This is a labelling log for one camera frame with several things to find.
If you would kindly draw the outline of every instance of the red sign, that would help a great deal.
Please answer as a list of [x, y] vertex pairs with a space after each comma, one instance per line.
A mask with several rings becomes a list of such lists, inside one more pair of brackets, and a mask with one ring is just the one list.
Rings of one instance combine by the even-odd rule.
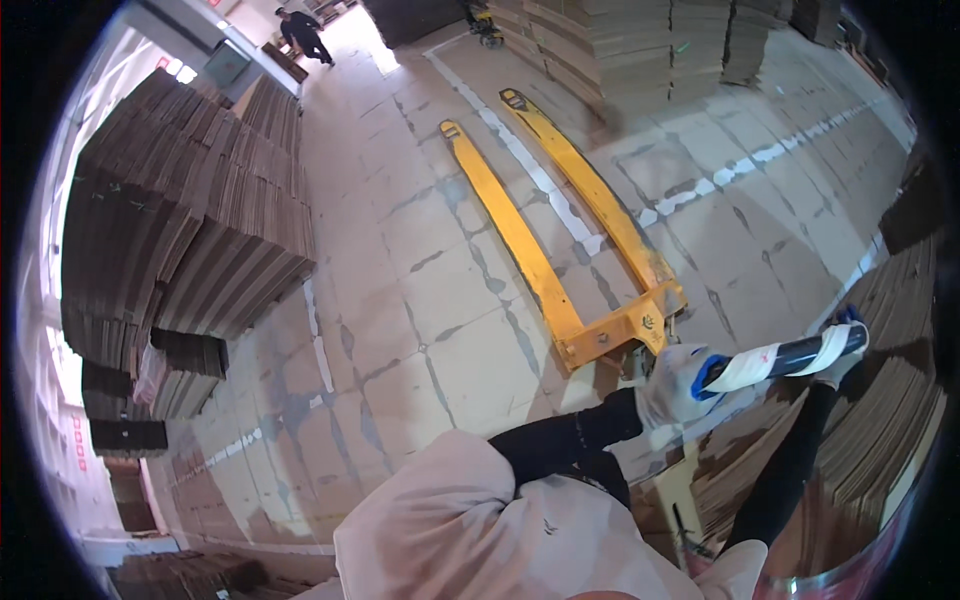
[[80, 470], [86, 471], [86, 458], [84, 458], [84, 432], [81, 430], [83, 424], [79, 417], [73, 418], [73, 439], [77, 442], [77, 465]]

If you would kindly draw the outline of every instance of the white plastic bag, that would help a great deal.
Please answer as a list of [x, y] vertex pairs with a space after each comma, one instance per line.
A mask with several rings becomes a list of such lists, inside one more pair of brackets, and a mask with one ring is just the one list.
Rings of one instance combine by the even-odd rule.
[[140, 372], [133, 385], [133, 403], [153, 406], [168, 369], [166, 352], [148, 342], [140, 361]]

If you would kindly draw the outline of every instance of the white work glove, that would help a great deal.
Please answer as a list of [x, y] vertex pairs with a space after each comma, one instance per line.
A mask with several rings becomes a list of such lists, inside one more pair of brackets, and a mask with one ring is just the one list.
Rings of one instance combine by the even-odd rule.
[[709, 365], [719, 359], [720, 355], [703, 344], [664, 348], [646, 385], [635, 390], [636, 413], [643, 430], [690, 422], [713, 410], [723, 396], [702, 388]]
[[[867, 326], [863, 323], [863, 317], [856, 312], [856, 308], [852, 305], [849, 305], [838, 312], [830, 324], [859, 324], [863, 325], [864, 329], [867, 329]], [[811, 383], [824, 383], [829, 385], [834, 390], [839, 390], [840, 382], [843, 381], [843, 378], [847, 376], [847, 373], [850, 372], [853, 367], [856, 367], [860, 361], [863, 360], [863, 354], [867, 351], [867, 346], [869, 345], [870, 330], [867, 329], [867, 341], [864, 342], [863, 346], [854, 350], [850, 354], [846, 354], [836, 359], [833, 361], [833, 364], [826, 369], [814, 373]]]

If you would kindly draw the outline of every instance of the beige shirt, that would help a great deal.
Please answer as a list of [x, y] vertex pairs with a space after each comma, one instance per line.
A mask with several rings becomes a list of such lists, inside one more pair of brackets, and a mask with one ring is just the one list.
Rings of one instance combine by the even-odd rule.
[[333, 533], [348, 600], [750, 598], [767, 547], [744, 541], [696, 580], [647, 545], [609, 494], [551, 475], [524, 484], [485, 440], [452, 430]]

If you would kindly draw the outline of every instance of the white floor line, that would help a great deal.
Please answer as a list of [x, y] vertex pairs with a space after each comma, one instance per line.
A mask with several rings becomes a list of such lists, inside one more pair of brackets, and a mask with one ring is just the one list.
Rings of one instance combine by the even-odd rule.
[[600, 234], [590, 233], [587, 224], [584, 223], [583, 219], [573, 214], [570, 210], [570, 202], [566, 199], [563, 193], [561, 193], [559, 186], [550, 179], [550, 176], [547, 175], [546, 171], [543, 170], [542, 165], [540, 165], [537, 160], [530, 154], [530, 151], [526, 149], [522, 142], [516, 138], [516, 136], [507, 129], [507, 126], [503, 124], [503, 121], [496, 116], [490, 107], [488, 107], [476, 93], [470, 89], [467, 84], [463, 82], [456, 73], [450, 70], [450, 67], [446, 66], [444, 62], [437, 58], [435, 52], [449, 43], [460, 39], [466, 34], [461, 34], [452, 39], [445, 41], [442, 44], [434, 46], [430, 50], [427, 50], [423, 53], [423, 56], [430, 61], [431, 64], [444, 76], [444, 79], [457, 90], [461, 96], [463, 96], [467, 102], [480, 114], [480, 118], [484, 120], [485, 123], [491, 128], [497, 131], [500, 135], [500, 139], [507, 145], [507, 149], [510, 151], [510, 154], [514, 155], [514, 158], [520, 163], [520, 166], [523, 167], [523, 170], [527, 172], [527, 175], [530, 176], [530, 179], [533, 180], [534, 185], [547, 195], [550, 205], [553, 207], [554, 212], [557, 213], [557, 216], [560, 217], [561, 222], [563, 222], [564, 227], [570, 232], [570, 235], [573, 236], [573, 239], [580, 242], [584, 245], [584, 249], [587, 251], [587, 254], [590, 256], [595, 256], [600, 253], [600, 245], [604, 241], [604, 236]]
[[843, 301], [843, 298], [847, 295], [847, 292], [850, 291], [853, 285], [870, 270], [879, 265], [879, 262], [876, 260], [876, 256], [879, 254], [880, 249], [884, 246], [883, 234], [878, 231], [876, 235], [874, 235], [874, 239], [871, 240], [870, 248], [867, 250], [867, 253], [863, 255], [863, 258], [860, 259], [856, 269], [853, 270], [853, 273], [851, 273], [850, 277], [847, 278], [847, 281], [844, 282], [843, 288], [837, 292], [837, 295], [833, 298], [833, 301], [826, 309], [824, 309], [824, 312], [821, 313], [820, 317], [810, 324], [810, 327], [806, 329], [804, 336], [809, 337], [819, 331], [820, 327], [836, 311], [837, 306], [840, 305], [840, 302]]
[[303, 283], [303, 294], [306, 296], [306, 318], [310, 322], [310, 335], [313, 336], [313, 350], [317, 353], [320, 377], [324, 381], [326, 392], [333, 394], [333, 375], [330, 374], [330, 363], [327, 362], [324, 351], [324, 337], [320, 335], [320, 323], [317, 322], [317, 299], [313, 295], [313, 277], [309, 277]]
[[228, 444], [227, 447], [223, 448], [222, 450], [215, 453], [210, 458], [206, 459], [206, 461], [202, 465], [197, 465], [196, 467], [193, 467], [193, 469], [191, 469], [190, 472], [188, 472], [187, 474], [183, 475], [182, 477], [178, 477], [174, 485], [178, 486], [184, 481], [189, 481], [190, 479], [193, 479], [197, 475], [200, 475], [201, 473], [205, 473], [211, 470], [213, 466], [219, 463], [220, 461], [225, 461], [227, 458], [233, 456], [243, 448], [255, 443], [257, 440], [260, 440], [261, 438], [263, 438], [263, 432], [260, 431], [259, 427], [257, 427], [249, 434], [241, 437], [239, 440], [233, 442], [232, 444]]
[[258, 552], [276, 552], [277, 554], [300, 554], [305, 556], [334, 556], [336, 552], [332, 543], [256, 543], [255, 541], [240, 540], [221, 540], [210, 536], [201, 536], [191, 534], [185, 531], [176, 530], [185, 538], [195, 538], [208, 543], [229, 546], [231, 548], [243, 548], [247, 550], [257, 550]]
[[874, 106], [888, 99], [889, 98], [887, 97], [877, 98], [870, 102], [860, 104], [856, 107], [848, 108], [847, 110], [844, 110], [843, 112], [840, 112], [829, 119], [825, 119], [814, 124], [805, 131], [797, 132], [789, 137], [785, 137], [770, 148], [758, 150], [750, 156], [744, 156], [743, 158], [740, 158], [734, 164], [733, 168], [724, 167], [723, 169], [720, 169], [711, 176], [710, 180], [707, 178], [699, 179], [692, 190], [680, 192], [679, 194], [674, 194], [673, 196], [664, 198], [663, 200], [655, 201], [657, 211], [655, 212], [649, 208], [645, 208], [640, 213], [640, 226], [648, 227], [653, 225], [658, 218], [657, 212], [664, 217], [669, 216], [670, 214], [673, 214], [673, 211], [676, 210], [681, 204], [692, 202], [698, 198], [703, 198], [707, 194], [715, 192], [718, 187], [727, 185], [733, 181], [733, 178], [736, 176], [754, 171], [757, 164], [770, 162], [771, 160], [776, 159], [778, 156], [783, 156], [788, 151], [799, 146], [801, 142], [812, 141], [814, 137], [823, 135], [831, 129], [839, 127], [864, 110], [873, 108]]

